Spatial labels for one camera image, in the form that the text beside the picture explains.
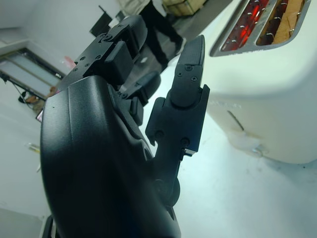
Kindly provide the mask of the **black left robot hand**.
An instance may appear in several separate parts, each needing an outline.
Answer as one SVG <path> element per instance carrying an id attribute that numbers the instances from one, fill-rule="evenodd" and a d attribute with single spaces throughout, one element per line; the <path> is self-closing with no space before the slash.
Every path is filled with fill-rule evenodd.
<path id="1" fill-rule="evenodd" d="M 173 207 L 180 163 L 198 151 L 207 109 L 205 39 L 185 46 L 171 89 L 155 100 L 142 133 L 144 106 L 160 75 L 120 87 L 146 37 L 141 16 L 122 20 L 95 38 L 46 100 L 41 173 L 62 238 L 181 237 Z"/>

